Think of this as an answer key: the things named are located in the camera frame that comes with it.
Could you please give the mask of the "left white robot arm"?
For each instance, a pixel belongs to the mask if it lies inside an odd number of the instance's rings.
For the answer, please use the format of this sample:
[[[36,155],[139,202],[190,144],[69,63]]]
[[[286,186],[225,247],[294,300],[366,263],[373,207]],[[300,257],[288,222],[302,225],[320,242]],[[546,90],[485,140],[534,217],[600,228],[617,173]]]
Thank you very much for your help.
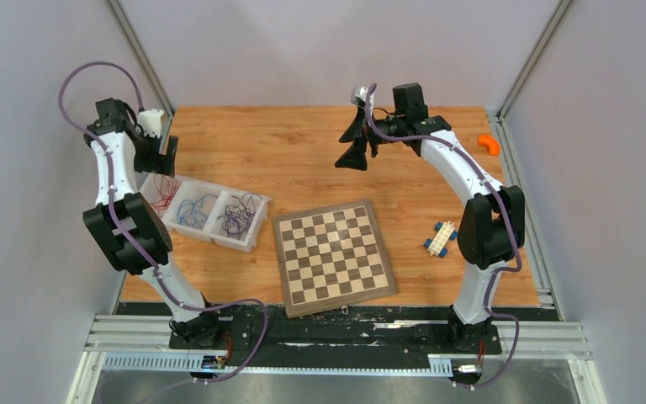
[[[163,299],[175,336],[216,347],[224,327],[173,261],[169,231],[135,183],[137,173],[175,173],[178,139],[164,135],[165,113],[133,110],[115,98],[98,101],[96,110],[98,117],[84,134],[98,167],[95,206],[83,214],[86,228],[115,270],[144,280]]]

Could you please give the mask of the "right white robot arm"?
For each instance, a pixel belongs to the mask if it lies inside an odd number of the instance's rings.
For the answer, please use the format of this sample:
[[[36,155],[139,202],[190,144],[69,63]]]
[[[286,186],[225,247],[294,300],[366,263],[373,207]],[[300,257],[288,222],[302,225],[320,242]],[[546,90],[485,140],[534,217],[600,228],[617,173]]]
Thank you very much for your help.
[[[379,146],[402,143],[430,163],[452,187],[463,204],[456,241],[465,261],[463,283],[452,305],[446,341],[456,351],[473,350],[490,335],[490,304],[503,272],[517,272],[525,242],[525,195],[517,186],[505,186],[487,173],[462,146],[452,126],[431,115],[417,82],[394,87],[394,113],[373,116],[376,87],[356,87],[351,102],[357,108],[339,141],[348,149],[337,159],[338,168],[365,171],[368,157]]]

